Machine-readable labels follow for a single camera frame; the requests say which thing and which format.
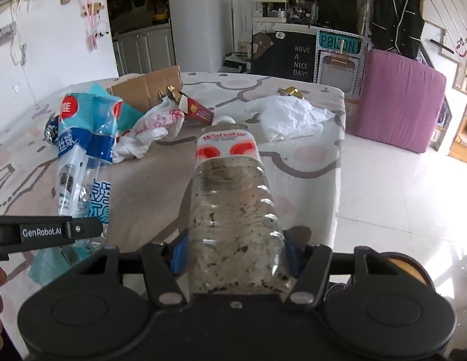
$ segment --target table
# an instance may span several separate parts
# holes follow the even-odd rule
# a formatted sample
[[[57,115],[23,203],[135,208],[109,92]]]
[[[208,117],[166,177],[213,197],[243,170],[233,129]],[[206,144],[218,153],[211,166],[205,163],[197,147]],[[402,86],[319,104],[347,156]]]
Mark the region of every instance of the table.
[[[121,80],[131,77],[123,76]],[[246,123],[258,140],[277,214],[283,229],[298,242],[333,246],[340,194],[340,156],[345,132],[344,94],[337,88],[274,77],[234,73],[183,73],[184,92],[217,115]],[[108,87],[120,79],[103,80]],[[57,150],[44,141],[44,126],[64,95],[86,92],[92,83],[72,85],[44,99],[0,135],[0,215],[57,215]],[[268,143],[258,114],[248,114],[249,100],[274,95],[279,87],[297,87],[313,105],[334,119],[319,137]],[[110,227],[107,240],[122,252],[150,241],[170,240],[187,228],[189,187],[200,128],[186,123],[173,142],[154,143],[141,160],[112,166]],[[12,254],[1,266],[8,283],[0,293],[8,334],[27,354],[16,325],[22,303],[40,286],[28,277],[34,252]]]

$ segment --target green sign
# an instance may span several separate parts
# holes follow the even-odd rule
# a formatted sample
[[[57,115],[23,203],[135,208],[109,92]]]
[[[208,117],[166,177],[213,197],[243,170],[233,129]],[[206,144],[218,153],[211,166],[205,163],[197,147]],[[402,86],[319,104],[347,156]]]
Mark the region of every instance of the green sign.
[[[360,39],[354,36],[336,34],[334,32],[322,31],[319,34],[319,46],[325,49],[340,50],[340,44],[344,41],[342,51],[349,54],[360,53]]]

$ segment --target screw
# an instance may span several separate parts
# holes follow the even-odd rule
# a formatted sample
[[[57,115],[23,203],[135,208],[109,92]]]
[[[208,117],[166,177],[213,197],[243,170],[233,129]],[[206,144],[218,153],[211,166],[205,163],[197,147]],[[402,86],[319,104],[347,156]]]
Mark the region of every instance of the screw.
[[[295,292],[290,295],[290,300],[296,304],[312,304],[314,295],[309,292]]]
[[[158,297],[158,301],[164,305],[176,305],[183,301],[183,297],[176,292],[165,292]]]
[[[235,308],[236,310],[241,310],[244,307],[244,304],[241,301],[232,301],[230,303],[231,308]]]

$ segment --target plastic bottle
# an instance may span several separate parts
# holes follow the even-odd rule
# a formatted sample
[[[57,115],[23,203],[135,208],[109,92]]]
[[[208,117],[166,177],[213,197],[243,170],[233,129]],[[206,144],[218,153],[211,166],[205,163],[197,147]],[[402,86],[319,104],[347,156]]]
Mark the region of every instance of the plastic bottle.
[[[197,141],[188,228],[191,294],[291,290],[285,240],[257,145],[245,125],[216,118]]]

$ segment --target gray cabinet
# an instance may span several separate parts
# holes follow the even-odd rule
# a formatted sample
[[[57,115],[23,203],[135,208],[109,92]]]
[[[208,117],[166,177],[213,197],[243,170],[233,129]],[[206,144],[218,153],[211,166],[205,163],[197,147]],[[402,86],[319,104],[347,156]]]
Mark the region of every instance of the gray cabinet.
[[[145,29],[118,37],[115,47],[119,75],[151,73],[175,65],[170,27]]]

